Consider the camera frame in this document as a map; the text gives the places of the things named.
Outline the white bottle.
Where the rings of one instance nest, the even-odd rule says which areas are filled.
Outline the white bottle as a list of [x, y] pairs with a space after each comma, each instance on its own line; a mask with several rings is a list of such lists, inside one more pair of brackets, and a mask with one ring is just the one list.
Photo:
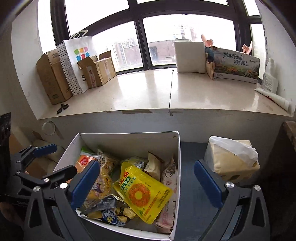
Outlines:
[[269, 58], [262, 78], [262, 87], [264, 90], [276, 93], [278, 89], [278, 80], [275, 77], [275, 64], [272, 58]]

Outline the white dotted paper bag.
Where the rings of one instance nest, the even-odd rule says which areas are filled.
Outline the white dotted paper bag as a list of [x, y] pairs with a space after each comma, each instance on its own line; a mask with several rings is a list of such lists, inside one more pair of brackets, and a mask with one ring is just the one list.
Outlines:
[[92, 37], [87, 33], [86, 29], [81, 30], [57, 46], [62, 69], [73, 95], [79, 95], [88, 90], [86, 78], [78, 62], [96, 55]]

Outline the black scissors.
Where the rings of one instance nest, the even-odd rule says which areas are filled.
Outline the black scissors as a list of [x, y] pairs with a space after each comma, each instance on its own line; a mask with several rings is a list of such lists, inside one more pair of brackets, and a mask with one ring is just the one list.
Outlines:
[[57, 110], [57, 114], [62, 113], [62, 111], [66, 110], [67, 108], [69, 108], [69, 105], [62, 103], [61, 107]]

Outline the yellow kuromi popcorn bag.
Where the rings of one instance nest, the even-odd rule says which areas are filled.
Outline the yellow kuromi popcorn bag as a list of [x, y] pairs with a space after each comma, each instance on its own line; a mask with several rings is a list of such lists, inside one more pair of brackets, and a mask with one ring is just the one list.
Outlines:
[[86, 200], [100, 200], [111, 193], [112, 178], [110, 174], [114, 168], [118, 165], [119, 161], [107, 160], [102, 167], [100, 167], [100, 173], [97, 177], [92, 189], [88, 193]]

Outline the beige cartoon snack bag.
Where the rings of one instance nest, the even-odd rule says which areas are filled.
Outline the beige cartoon snack bag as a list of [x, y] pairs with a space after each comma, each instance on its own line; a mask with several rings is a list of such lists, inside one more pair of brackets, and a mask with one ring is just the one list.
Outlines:
[[100, 149], [97, 150], [97, 154], [99, 156], [100, 168], [105, 169], [108, 174], [111, 174], [119, 164], [119, 159]]

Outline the small open cardboard box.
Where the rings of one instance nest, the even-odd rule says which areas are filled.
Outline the small open cardboard box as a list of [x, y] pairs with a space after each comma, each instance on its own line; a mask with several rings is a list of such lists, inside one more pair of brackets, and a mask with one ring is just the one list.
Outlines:
[[104, 52], [98, 57], [96, 55], [86, 57], [77, 62], [83, 71], [88, 88], [105, 85], [117, 74], [111, 57], [111, 51]]

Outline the large cardboard sheet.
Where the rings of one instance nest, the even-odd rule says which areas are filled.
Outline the large cardboard sheet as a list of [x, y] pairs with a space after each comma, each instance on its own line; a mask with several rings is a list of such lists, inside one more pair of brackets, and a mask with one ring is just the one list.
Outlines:
[[[10, 154], [15, 154], [23, 149], [21, 143], [17, 140], [17, 138], [11, 134], [9, 137], [9, 145], [10, 145]], [[27, 174], [30, 174], [36, 178], [42, 178], [43, 176], [52, 173], [56, 163], [50, 160], [47, 157], [39, 157], [35, 158], [29, 166], [25, 169]]]

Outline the clear tape roll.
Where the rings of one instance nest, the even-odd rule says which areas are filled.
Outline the clear tape roll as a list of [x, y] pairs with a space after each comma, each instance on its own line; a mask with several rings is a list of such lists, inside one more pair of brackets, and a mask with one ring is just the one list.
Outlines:
[[43, 133], [47, 136], [52, 136], [56, 132], [56, 125], [53, 121], [49, 120], [43, 123], [42, 125]]

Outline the orange cracker pack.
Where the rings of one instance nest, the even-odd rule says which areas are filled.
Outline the orange cracker pack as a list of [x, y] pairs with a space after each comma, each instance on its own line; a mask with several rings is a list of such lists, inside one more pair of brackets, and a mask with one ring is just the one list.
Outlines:
[[78, 160], [75, 162], [77, 173], [81, 173], [85, 169], [85, 167], [93, 160], [98, 161], [96, 157], [90, 155], [80, 155]]

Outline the tissue pack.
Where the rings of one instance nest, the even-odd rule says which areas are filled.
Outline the tissue pack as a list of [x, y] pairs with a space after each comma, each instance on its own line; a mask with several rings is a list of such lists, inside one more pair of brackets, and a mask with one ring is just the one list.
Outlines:
[[211, 136], [204, 161], [224, 181], [234, 183], [249, 179], [260, 169], [258, 152], [249, 140]]

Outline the black yellow chip bag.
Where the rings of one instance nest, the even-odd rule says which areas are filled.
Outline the black yellow chip bag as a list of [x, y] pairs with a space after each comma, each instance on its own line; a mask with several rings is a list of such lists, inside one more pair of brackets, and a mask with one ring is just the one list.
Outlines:
[[125, 226], [137, 216], [122, 198], [114, 194], [100, 200], [86, 200], [79, 210], [90, 219], [114, 226]]

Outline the white storage box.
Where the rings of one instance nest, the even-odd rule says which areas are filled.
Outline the white storage box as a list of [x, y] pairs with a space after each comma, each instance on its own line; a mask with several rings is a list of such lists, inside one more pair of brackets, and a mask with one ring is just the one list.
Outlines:
[[181, 192], [181, 143], [175, 132], [152, 133], [78, 133], [60, 158], [55, 170], [73, 165], [82, 147], [92, 151], [101, 149], [119, 159], [138, 156], [144, 158], [149, 152], [165, 161], [174, 159], [177, 165], [176, 207], [174, 226], [169, 234], [158, 233], [154, 225], [135, 218], [126, 227], [112, 226], [95, 221], [76, 211], [76, 217], [89, 231], [94, 240], [174, 240], [178, 222]]

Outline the yellow sunflower pouch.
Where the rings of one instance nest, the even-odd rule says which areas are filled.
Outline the yellow sunflower pouch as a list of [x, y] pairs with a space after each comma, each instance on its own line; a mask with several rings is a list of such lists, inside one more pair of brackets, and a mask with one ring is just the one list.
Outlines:
[[113, 188], [136, 215], [149, 225], [156, 220], [173, 194], [169, 187], [128, 162], [121, 164], [120, 178]]

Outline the tall cardboard box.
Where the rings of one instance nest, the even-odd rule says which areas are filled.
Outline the tall cardboard box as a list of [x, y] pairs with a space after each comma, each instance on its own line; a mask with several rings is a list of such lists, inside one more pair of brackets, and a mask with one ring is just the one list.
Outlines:
[[65, 102], [73, 96], [57, 49], [43, 54], [37, 61], [36, 68], [51, 104]]

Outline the landscape printed gift box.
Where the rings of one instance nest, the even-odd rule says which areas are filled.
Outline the landscape printed gift box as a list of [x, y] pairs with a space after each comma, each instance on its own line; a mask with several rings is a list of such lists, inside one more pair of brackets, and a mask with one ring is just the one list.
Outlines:
[[260, 59], [245, 53], [218, 48], [213, 50], [214, 77], [257, 83]]

